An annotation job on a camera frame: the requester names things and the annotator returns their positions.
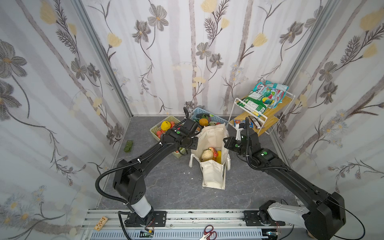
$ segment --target white fabric bag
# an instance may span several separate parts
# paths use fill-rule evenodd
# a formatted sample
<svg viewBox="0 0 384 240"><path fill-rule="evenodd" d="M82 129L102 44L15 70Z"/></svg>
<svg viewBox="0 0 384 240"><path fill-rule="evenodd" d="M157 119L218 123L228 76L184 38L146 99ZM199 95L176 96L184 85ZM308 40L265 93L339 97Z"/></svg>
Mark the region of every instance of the white fabric bag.
<svg viewBox="0 0 384 240"><path fill-rule="evenodd" d="M191 150L191 158L189 167L192 167L193 158L199 164L203 173L203 187L211 187L217 189L225 189L225 170L231 168L231 159L229 158L229 150L224 147L223 138L229 137L225 124L204 127L197 135L199 142L196 150ZM208 160L201 162L201 155L209 147L214 147L216 151L221 151L221 164Z"/></svg>

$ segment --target wooden shelf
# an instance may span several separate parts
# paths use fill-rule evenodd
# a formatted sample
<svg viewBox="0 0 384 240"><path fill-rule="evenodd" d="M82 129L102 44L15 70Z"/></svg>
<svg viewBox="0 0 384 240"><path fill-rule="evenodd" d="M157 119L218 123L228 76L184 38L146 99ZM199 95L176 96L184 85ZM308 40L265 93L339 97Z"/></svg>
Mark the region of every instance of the wooden shelf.
<svg viewBox="0 0 384 240"><path fill-rule="evenodd" d="M275 108L268 108L263 114L265 116L267 116L268 120L266 121L266 123L264 124L264 127L265 128L262 128L260 131L258 129L256 129L256 127L253 128L253 130L255 132L258 133L258 135L262 135L266 130L268 130L270 127L272 127L275 123L277 123L277 121L279 120L277 117L274 116L274 114L276 114L277 112L279 112L280 110L282 110L283 107L285 107L286 105L288 105L290 102L292 101L292 98L290 97L287 97L285 96L283 98L283 102L279 103L277 105L277 107ZM246 111L244 111L242 114L238 115L237 117L235 117L234 119L236 120L245 120L246 117L248 117L250 114ZM229 122L232 126L234 126L234 122L233 120L231 120Z"/></svg>

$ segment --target robotic arm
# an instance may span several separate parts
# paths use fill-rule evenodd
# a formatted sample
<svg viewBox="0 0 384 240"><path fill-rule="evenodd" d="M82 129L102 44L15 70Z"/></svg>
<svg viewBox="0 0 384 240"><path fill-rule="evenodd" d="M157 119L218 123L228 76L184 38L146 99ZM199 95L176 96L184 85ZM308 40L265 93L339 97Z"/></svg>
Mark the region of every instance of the robotic arm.
<svg viewBox="0 0 384 240"><path fill-rule="evenodd" d="M163 134L159 143L129 162L121 160L116 168L104 172L96 180L97 191L104 197L127 205L131 212L136 213L137 223L142 226L147 226L154 215L154 210L145 197L144 178L170 153L181 147L197 149L198 138L195 137L195 131L198 124L188 118L186 108L184 112L185 119ZM305 204L305 207L294 207L269 200L259 208L260 222L264 225L274 221L289 222L306 228L318 240L329 240L346 222L343 197L336 192L329 194L313 185L289 168L274 152L262 148L257 133L249 128L247 118L245 122L240 140L235 137L225 138L225 148L246 157L251 168L271 175ZM99 187L100 180L113 172L116 172L113 187L123 198L106 194Z"/></svg>

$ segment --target floral wallpaper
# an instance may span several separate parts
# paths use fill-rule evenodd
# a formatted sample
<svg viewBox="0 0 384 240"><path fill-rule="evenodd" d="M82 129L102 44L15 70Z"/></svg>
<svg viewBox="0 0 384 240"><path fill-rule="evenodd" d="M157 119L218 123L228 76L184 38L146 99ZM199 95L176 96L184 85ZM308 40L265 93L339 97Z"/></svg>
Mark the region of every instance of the floral wallpaper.
<svg viewBox="0 0 384 240"><path fill-rule="evenodd" d="M75 239L128 118L70 2L2 1L0 36L1 237Z"/></svg>
<svg viewBox="0 0 384 240"><path fill-rule="evenodd" d="M257 82L283 83L326 4L82 1L134 114L229 114Z"/></svg>
<svg viewBox="0 0 384 240"><path fill-rule="evenodd" d="M383 53L383 3L341 1L292 83L298 97L278 126L296 171L340 193L365 224L364 239L382 239L384 226ZM362 227L347 217L337 235L358 238Z"/></svg>

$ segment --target plastic basket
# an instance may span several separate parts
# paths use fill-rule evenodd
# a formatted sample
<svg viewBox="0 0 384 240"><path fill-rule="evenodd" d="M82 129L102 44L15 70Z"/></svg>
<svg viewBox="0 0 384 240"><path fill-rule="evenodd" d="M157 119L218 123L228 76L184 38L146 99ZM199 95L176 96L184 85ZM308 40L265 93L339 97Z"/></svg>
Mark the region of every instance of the plastic basket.
<svg viewBox="0 0 384 240"><path fill-rule="evenodd" d="M160 138L157 137L156 135L156 132L157 131L161 131L161 123L164 122L164 121L174 121L175 124L178 124L180 122L180 120L178 120L177 118L175 118L174 116L169 116L169 117L166 117L165 119L163 119L161 122L159 122L158 124L156 124L154 127L152 127L149 131L152 133L152 136L157 140L157 141L160 141ZM181 152L183 154L187 154L187 151L185 150L185 148L182 148L181 149ZM180 158L181 156L183 156L181 153L179 152L173 152L172 153L173 155L175 155L175 157L177 158Z"/></svg>
<svg viewBox="0 0 384 240"><path fill-rule="evenodd" d="M228 124L228 121L227 121L227 120L225 120L225 119L223 119L223 118L221 118L221 117L218 117L218 116L216 116L215 114L212 114L212 113L210 113L210 112L208 112L208 111L206 111L206 110L204 110L204 109L202 109L202 108L195 108L195 109L191 112L189 118L191 118L191 119L197 118L196 115L199 114L199 113L206 113L206 114L209 114L210 117L211 117L211 120L214 121L214 122L219 122L219 123L226 124L226 125Z"/></svg>

